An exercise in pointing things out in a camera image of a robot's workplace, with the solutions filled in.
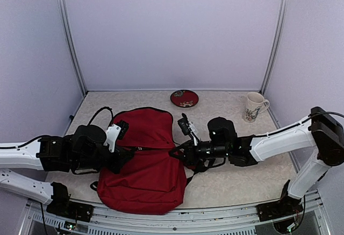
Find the red student backpack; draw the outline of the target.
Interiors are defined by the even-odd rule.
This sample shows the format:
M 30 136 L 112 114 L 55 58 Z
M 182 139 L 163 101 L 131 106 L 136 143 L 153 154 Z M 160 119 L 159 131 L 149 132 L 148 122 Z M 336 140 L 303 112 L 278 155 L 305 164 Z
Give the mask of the red student backpack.
M 184 201 L 187 177 L 183 163 L 171 157 L 175 148 L 173 116 L 152 107 L 116 114 L 112 120 L 128 123 L 117 145 L 134 153 L 118 174 L 107 168 L 90 188 L 108 208 L 139 215 L 164 215 Z

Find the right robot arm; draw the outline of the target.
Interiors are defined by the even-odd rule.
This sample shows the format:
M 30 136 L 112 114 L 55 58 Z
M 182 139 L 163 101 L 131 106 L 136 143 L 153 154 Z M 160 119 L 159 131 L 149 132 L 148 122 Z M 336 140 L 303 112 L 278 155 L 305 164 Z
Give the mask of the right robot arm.
M 223 159 L 238 167 L 248 167 L 280 154 L 315 147 L 316 151 L 296 177 L 284 185 L 281 199 L 275 203 L 275 211 L 285 216 L 330 168 L 343 164 L 343 125 L 335 116 L 336 112 L 317 106 L 308 116 L 284 128 L 243 137 L 237 135 L 231 120 L 217 117 L 207 124 L 210 140 L 201 141 L 193 124 L 183 115 L 178 125 L 190 140 L 172 149 L 169 155 L 194 166 L 194 172 L 199 173 L 214 167 L 213 163 L 204 165 L 205 161 Z

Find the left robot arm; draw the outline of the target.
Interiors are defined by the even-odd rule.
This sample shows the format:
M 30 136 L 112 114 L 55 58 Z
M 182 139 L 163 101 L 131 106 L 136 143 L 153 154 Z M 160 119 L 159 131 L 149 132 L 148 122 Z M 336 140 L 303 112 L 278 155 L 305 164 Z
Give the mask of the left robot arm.
M 25 143 L 1 144 L 1 187 L 45 205 L 52 204 L 64 216 L 75 211 L 68 189 L 61 183 L 39 182 L 12 174 L 12 169 L 96 174 L 107 168 L 118 174 L 134 153 L 117 144 L 128 130 L 127 122 L 110 125 L 80 125 L 64 137 L 41 135 Z

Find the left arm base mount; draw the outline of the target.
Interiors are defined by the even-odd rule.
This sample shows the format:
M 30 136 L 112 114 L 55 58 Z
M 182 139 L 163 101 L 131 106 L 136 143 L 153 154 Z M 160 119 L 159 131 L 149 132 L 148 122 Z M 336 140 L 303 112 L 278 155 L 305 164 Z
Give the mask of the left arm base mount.
M 76 221 L 90 222 L 94 210 L 92 205 L 71 201 L 68 189 L 62 183 L 53 182 L 51 185 L 53 194 L 52 201 L 46 206 L 48 213 Z

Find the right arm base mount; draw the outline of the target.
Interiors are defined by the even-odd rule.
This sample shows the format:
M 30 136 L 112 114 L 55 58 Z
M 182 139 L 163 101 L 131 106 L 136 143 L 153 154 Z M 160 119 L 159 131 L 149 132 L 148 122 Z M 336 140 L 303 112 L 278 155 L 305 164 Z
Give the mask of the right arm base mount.
M 269 203 L 258 204 L 256 206 L 257 215 L 261 222 L 293 215 L 304 210 L 301 199 L 295 199 L 289 196 L 289 183 L 290 180 L 283 186 L 280 199 Z

